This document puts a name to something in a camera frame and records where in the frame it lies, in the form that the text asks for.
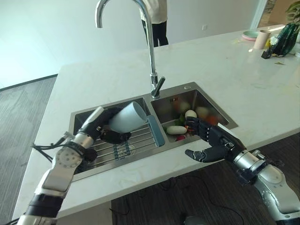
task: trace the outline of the faucet handle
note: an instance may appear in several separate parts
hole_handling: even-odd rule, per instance
[[[158,81],[156,87],[151,91],[152,98],[159,98],[159,90],[160,90],[161,87],[163,86],[164,82],[165,82],[165,77],[162,76],[162,77],[159,79],[159,81]]]

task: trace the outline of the white wall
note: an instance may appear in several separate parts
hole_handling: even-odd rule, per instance
[[[110,1],[104,28],[96,29],[97,1],[1,0],[0,88],[56,74],[64,64],[147,48],[133,1]],[[258,2],[168,0],[169,42],[248,29]]]

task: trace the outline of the black pants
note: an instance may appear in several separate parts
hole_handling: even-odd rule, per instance
[[[146,33],[146,22],[142,20],[142,26],[144,27],[144,31],[146,34],[146,39],[147,39],[147,33]],[[167,21],[162,22],[159,24],[152,24],[152,31],[153,31],[153,43],[154,47],[158,46],[158,41],[159,41],[159,46],[163,45],[168,45],[168,39],[166,37],[167,33]]]

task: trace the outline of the green vase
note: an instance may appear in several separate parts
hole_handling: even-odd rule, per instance
[[[284,57],[294,48],[299,26],[299,23],[291,22],[282,29],[277,37],[278,42],[273,49],[273,56]]]

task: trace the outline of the potted plant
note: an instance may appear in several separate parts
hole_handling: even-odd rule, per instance
[[[288,23],[277,37],[277,43],[273,46],[272,56],[283,57],[295,46],[300,28],[300,1],[292,3],[285,11]]]

